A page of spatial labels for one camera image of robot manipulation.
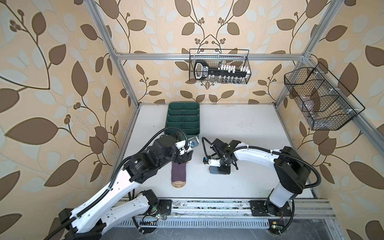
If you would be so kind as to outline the green compartment tray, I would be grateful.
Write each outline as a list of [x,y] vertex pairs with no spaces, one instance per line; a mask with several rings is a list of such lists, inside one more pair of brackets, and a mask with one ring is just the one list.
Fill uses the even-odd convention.
[[200,135],[200,104],[196,102],[172,102],[168,105],[165,127],[182,129],[188,136]]

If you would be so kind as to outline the purple sock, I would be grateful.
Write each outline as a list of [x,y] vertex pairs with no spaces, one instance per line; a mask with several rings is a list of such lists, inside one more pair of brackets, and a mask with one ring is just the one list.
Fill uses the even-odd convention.
[[182,188],[186,184],[187,172],[186,172],[186,163],[178,164],[172,163],[172,176],[171,182],[173,187]]

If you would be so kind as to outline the blue orange striped sock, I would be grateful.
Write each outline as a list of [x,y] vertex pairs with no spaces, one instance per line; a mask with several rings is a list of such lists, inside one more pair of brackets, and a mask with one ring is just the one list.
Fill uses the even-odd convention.
[[219,175],[220,172],[219,172],[219,168],[218,167],[215,167],[215,166],[210,166],[209,167],[209,171],[211,174],[213,175]]

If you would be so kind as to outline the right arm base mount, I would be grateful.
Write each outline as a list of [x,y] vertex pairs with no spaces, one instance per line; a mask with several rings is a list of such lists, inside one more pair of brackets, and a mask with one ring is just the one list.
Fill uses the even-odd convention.
[[253,217],[291,217],[292,211],[288,202],[281,208],[267,200],[249,201]]

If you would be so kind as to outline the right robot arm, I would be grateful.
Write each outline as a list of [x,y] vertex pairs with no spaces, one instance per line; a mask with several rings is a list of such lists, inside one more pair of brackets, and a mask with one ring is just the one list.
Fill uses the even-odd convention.
[[291,147],[268,150],[237,140],[229,144],[219,139],[210,142],[205,137],[202,138],[202,144],[205,154],[203,163],[210,166],[212,174],[229,175],[231,166],[239,169],[238,161],[251,162],[276,171],[280,182],[264,203],[264,211],[269,215],[276,216],[283,211],[288,201],[293,201],[304,189],[317,187],[322,182],[315,167],[304,161]]

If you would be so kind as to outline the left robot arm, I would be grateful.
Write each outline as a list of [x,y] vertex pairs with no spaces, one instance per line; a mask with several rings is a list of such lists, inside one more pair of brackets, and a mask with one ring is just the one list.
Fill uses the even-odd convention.
[[59,214],[61,225],[45,238],[52,239],[67,229],[66,240],[99,240],[108,230],[125,219],[149,215],[159,204],[152,190],[143,191],[136,198],[116,206],[124,196],[155,176],[168,163],[183,164],[192,159],[198,137],[188,138],[185,131],[167,135],[168,128],[158,131],[136,154],[123,159],[111,180],[88,201]]

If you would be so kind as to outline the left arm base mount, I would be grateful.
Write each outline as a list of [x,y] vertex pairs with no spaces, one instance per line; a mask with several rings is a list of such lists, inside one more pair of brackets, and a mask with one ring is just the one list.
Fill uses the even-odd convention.
[[144,216],[164,216],[169,215],[172,211],[171,199],[160,199],[156,203],[150,204],[148,210],[144,213]]

